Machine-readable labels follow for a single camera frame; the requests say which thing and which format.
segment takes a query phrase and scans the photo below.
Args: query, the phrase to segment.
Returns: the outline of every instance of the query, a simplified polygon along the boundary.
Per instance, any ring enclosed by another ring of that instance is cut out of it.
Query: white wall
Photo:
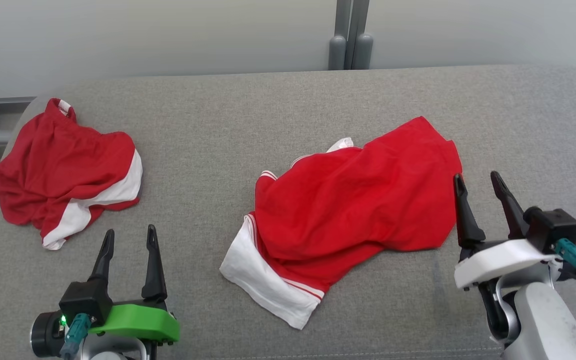
[[[0,0],[0,98],[91,78],[325,70],[335,0]]]
[[[576,66],[576,0],[370,0],[371,69]]]

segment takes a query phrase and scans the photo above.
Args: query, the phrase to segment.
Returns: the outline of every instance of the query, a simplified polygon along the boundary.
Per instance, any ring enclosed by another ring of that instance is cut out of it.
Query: white stripe
[[[276,177],[272,176],[270,173],[267,173],[267,172],[261,173],[261,175],[259,175],[259,178],[263,178],[264,176],[265,176],[266,178],[271,178],[272,180],[277,180]]]
[[[249,223],[248,223],[248,227],[249,227],[249,232],[252,234],[252,239],[254,241],[254,247],[259,249],[258,243],[257,243],[257,229],[255,228],[255,218],[251,215],[248,214],[246,216],[244,216],[245,219],[248,219]]]
[[[307,296],[313,297],[313,298],[315,299],[315,301],[317,301],[317,304],[321,304],[321,303],[322,303],[322,301],[320,300],[320,298],[318,298],[317,296],[314,296],[314,295],[311,294],[310,292],[308,292],[308,291],[306,291],[306,290],[304,290],[304,289],[299,289],[299,287],[297,287],[297,286],[295,286],[295,285],[290,285],[290,286],[291,286],[293,289],[295,289],[295,290],[297,290],[297,291],[299,291],[299,292],[302,292],[302,293],[304,293],[304,294],[307,295]]]
[[[315,289],[314,287],[310,287],[310,286],[308,286],[308,285],[306,285],[306,284],[302,284],[301,282],[297,282],[297,281],[293,281],[293,280],[288,280],[288,279],[285,278],[285,277],[282,277],[282,279],[283,279],[286,283],[288,283],[288,284],[295,285],[295,287],[299,287],[299,288],[302,288],[302,289],[306,289],[306,290],[308,290],[309,292],[311,292],[311,293],[313,293],[313,294],[316,294],[317,296],[319,296],[319,297],[321,297],[321,298],[324,297],[324,292],[323,292],[322,290],[317,290],[317,289]]]
[[[310,157],[311,155],[312,155],[312,154],[297,157],[297,158],[292,162],[292,164],[290,164],[290,168],[292,169],[292,168],[295,166],[295,164],[297,164],[298,161],[300,161],[300,160],[303,159],[303,158]]]
[[[137,150],[132,155],[128,173],[121,180],[110,185],[93,198],[72,198],[61,215],[57,227],[43,237],[42,245],[48,250],[59,250],[66,242],[66,237],[86,228],[90,222],[89,207],[93,205],[110,205],[132,201],[137,198],[142,184],[142,158]]]
[[[252,221],[252,230],[253,230],[253,236],[254,236],[254,245],[256,248],[258,247],[258,239],[259,239],[259,235],[257,232],[257,219],[255,219],[254,216],[252,216],[251,214],[248,215],[248,218],[250,219],[250,221]]]
[[[277,175],[275,175],[272,171],[269,171],[269,170],[261,171],[261,175],[262,176],[263,175],[270,176],[271,178],[277,180]]]

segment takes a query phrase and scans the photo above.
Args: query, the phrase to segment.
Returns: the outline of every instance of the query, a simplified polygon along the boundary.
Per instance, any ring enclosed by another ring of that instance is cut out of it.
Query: robotic arm
[[[508,239],[485,241],[460,174],[454,176],[458,288],[481,295],[491,339],[505,360],[576,359],[576,320],[554,281],[576,279],[576,219],[562,209],[526,212],[499,173],[490,178],[508,223]]]
[[[179,322],[168,312],[162,255],[154,225],[148,226],[148,268],[141,299],[113,302],[108,296],[108,269],[115,247],[110,229],[85,282],[71,282],[59,309],[37,316],[30,330],[30,348],[39,358],[64,360],[156,360],[157,348],[179,341]]]

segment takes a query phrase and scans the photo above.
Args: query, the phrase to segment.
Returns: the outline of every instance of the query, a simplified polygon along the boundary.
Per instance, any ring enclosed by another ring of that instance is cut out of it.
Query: green bracket
[[[103,326],[92,327],[89,334],[109,333],[120,337],[178,342],[180,325],[166,310],[126,303],[114,305]]]

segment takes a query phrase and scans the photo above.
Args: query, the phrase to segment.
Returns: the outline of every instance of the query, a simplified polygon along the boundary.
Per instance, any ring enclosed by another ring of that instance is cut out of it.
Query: gray fabric surface
[[[489,239],[507,228],[489,172],[524,208],[576,217],[576,68],[462,66],[402,70],[142,77],[67,86],[49,94],[80,124],[122,130],[144,167],[141,202],[105,212],[59,251],[0,210],[0,359],[32,359],[28,330],[85,280],[108,228],[116,232],[109,294],[139,297],[147,225],[157,226],[169,308],[182,340],[160,359],[492,360],[476,292],[455,288],[455,232],[439,250],[384,252],[334,285],[302,331],[259,307],[218,271],[256,178],[326,151],[342,137],[363,146],[425,116],[461,155],[470,204]],[[40,96],[21,123],[43,111]],[[557,285],[576,316],[576,283]]]

